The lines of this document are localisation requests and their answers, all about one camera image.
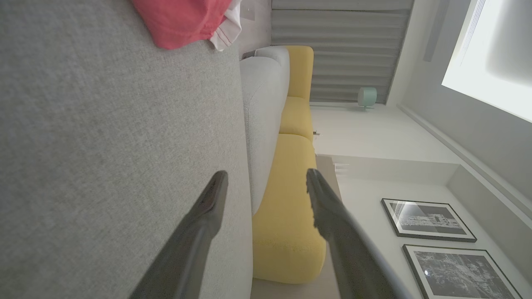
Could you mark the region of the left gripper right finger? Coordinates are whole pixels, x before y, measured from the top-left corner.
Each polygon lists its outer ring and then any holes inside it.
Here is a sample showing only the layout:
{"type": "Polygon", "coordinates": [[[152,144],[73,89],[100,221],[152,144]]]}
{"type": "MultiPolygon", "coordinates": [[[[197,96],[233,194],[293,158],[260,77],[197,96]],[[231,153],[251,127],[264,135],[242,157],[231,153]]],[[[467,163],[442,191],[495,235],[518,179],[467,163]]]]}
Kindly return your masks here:
{"type": "Polygon", "coordinates": [[[306,173],[314,227],[327,241],[342,299],[410,299],[410,292],[317,169],[306,173]]]}

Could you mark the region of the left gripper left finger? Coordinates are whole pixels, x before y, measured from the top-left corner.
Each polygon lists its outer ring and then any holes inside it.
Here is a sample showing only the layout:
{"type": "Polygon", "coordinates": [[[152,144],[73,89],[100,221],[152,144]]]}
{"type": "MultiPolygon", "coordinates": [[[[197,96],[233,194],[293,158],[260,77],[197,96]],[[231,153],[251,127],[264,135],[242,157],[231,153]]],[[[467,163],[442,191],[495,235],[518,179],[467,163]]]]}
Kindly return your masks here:
{"type": "Polygon", "coordinates": [[[197,299],[213,238],[224,217],[228,173],[215,172],[148,267],[131,299],[197,299]]]}

